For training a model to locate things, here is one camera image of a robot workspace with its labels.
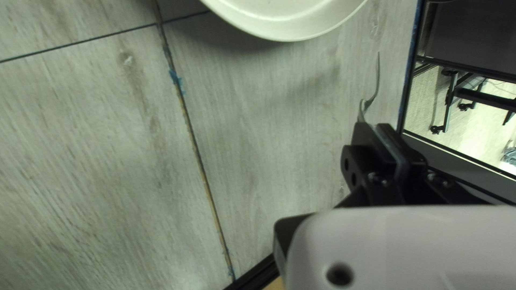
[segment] bolt hole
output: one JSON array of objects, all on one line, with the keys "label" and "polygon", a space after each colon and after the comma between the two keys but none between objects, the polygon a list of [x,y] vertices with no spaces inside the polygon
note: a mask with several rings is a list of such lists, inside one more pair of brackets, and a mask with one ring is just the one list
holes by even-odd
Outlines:
[{"label": "bolt hole", "polygon": [[326,279],[336,286],[348,286],[353,281],[353,272],[347,265],[336,264],[328,270]]}]

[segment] blue stain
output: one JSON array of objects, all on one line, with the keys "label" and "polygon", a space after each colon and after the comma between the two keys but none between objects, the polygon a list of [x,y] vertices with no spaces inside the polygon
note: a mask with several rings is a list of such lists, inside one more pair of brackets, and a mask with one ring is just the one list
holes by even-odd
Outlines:
[{"label": "blue stain", "polygon": [[228,266],[228,276],[235,276],[235,269],[231,266]]},{"label": "blue stain", "polygon": [[170,74],[170,77],[172,78],[172,81],[174,84],[179,87],[179,90],[183,95],[186,95],[186,92],[183,90],[183,78],[178,77],[178,74],[174,72],[173,70],[169,70],[168,73]]}]

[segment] gray wooden floor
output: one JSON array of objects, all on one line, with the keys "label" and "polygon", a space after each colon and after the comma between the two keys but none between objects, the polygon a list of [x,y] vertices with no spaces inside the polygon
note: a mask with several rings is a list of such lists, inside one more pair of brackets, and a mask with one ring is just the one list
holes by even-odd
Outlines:
[{"label": "gray wooden floor", "polygon": [[396,125],[414,1],[369,0],[296,43],[158,2],[180,88],[153,1],[0,4],[2,289],[222,289],[278,218],[347,193],[340,150],[378,52],[367,117]]}]

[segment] white plate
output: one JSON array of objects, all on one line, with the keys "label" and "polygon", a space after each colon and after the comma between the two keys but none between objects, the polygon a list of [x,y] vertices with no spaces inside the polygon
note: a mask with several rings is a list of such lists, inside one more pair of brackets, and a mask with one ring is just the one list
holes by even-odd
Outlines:
[{"label": "white plate", "polygon": [[213,12],[252,35],[299,41],[325,34],[367,0],[201,0]]}]

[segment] floor plank seam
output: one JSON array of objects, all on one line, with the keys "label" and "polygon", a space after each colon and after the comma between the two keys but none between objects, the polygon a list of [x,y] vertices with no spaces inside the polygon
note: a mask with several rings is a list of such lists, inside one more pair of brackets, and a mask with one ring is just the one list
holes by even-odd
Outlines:
[{"label": "floor plank seam", "polygon": [[[209,182],[208,182],[208,179],[207,179],[207,176],[206,176],[206,170],[204,168],[204,164],[202,162],[201,154],[199,152],[199,146],[197,144],[197,140],[196,140],[195,134],[193,132],[194,128],[192,127],[190,116],[188,114],[188,109],[186,108],[186,103],[185,103],[185,98],[184,98],[185,91],[183,90],[183,87],[182,87],[182,80],[181,80],[180,77],[178,77],[178,75],[177,75],[177,73],[175,71],[174,62],[172,60],[172,53],[170,52],[170,47],[168,46],[168,40],[167,40],[167,37],[165,36],[165,31],[163,29],[163,24],[170,23],[172,21],[164,22],[163,19],[162,19],[162,14],[161,14],[161,12],[159,10],[159,3],[157,2],[157,0],[152,0],[152,2],[153,2],[154,14],[156,16],[156,28],[158,29],[159,37],[161,38],[161,41],[162,41],[163,53],[165,54],[165,58],[167,60],[168,66],[169,66],[170,77],[171,77],[171,79],[174,82],[176,91],[178,93],[179,102],[181,104],[181,109],[183,110],[183,117],[184,117],[184,120],[185,120],[186,127],[188,129],[188,134],[190,136],[190,141],[191,141],[192,149],[193,149],[194,154],[196,156],[197,165],[199,167],[199,171],[201,173],[202,181],[203,181],[203,184],[204,184],[204,189],[206,190],[206,197],[208,199],[209,206],[210,206],[210,208],[212,210],[213,219],[215,221],[215,227],[217,228],[217,232],[219,234],[219,240],[220,240],[220,243],[221,243],[222,248],[223,248],[224,258],[226,260],[226,264],[227,264],[227,267],[228,267],[228,276],[231,276],[231,279],[233,281],[235,281],[235,270],[233,268],[233,263],[231,261],[230,255],[229,255],[229,248],[228,248],[228,245],[226,243],[226,240],[225,240],[225,237],[224,237],[224,233],[222,232],[222,226],[220,224],[220,219],[219,219],[219,216],[218,216],[218,213],[217,213],[217,209],[215,207],[215,201],[213,199],[213,194],[212,194],[212,191],[210,189]],[[198,16],[198,15],[203,15],[203,14],[206,14],[206,13],[209,13],[209,12],[210,11],[204,11],[204,12],[195,13],[195,14],[190,15],[189,17],[183,17],[181,19],[176,19],[175,21],[182,20],[182,19],[185,19],[185,18],[194,17],[194,16]]]},{"label": "floor plank seam", "polygon": [[[202,11],[202,12],[190,14],[190,15],[187,15],[187,16],[170,19],[170,20],[164,21],[163,23],[167,24],[167,23],[171,23],[171,22],[174,22],[174,21],[184,20],[184,19],[188,19],[190,17],[195,17],[195,16],[198,16],[198,15],[203,15],[203,14],[206,14],[206,13],[209,13],[209,12],[211,12],[211,11],[210,10]],[[68,46],[72,46],[72,45],[76,45],[76,44],[81,44],[81,43],[85,43],[85,42],[92,41],[92,40],[102,39],[102,38],[106,38],[106,37],[110,37],[110,36],[113,36],[113,35],[130,32],[130,31],[134,31],[134,30],[138,30],[138,29],[142,29],[142,28],[147,28],[147,27],[151,27],[153,25],[156,25],[156,23],[140,25],[140,26],[137,26],[137,27],[133,27],[133,28],[129,28],[129,29],[125,29],[125,30],[121,30],[121,31],[105,34],[105,35],[100,35],[100,36],[96,36],[96,37],[93,37],[93,38],[88,38],[88,39],[85,39],[85,40],[80,40],[80,41],[76,41],[76,42],[71,42],[71,43],[59,45],[59,46],[56,46],[56,47],[51,47],[49,49],[44,49],[44,50],[40,50],[40,51],[36,51],[36,52],[31,52],[31,53],[27,53],[27,54],[18,55],[18,56],[13,56],[13,57],[9,57],[9,58],[6,58],[6,59],[0,59],[0,63],[12,61],[12,60],[17,60],[17,59],[20,59],[20,58],[24,58],[24,57],[28,57],[28,56],[33,56],[33,55],[37,55],[37,54],[41,54],[41,53],[45,53],[45,52],[49,52],[49,51],[54,51],[54,50],[58,50],[58,49],[62,49],[62,48],[68,47]]]}]

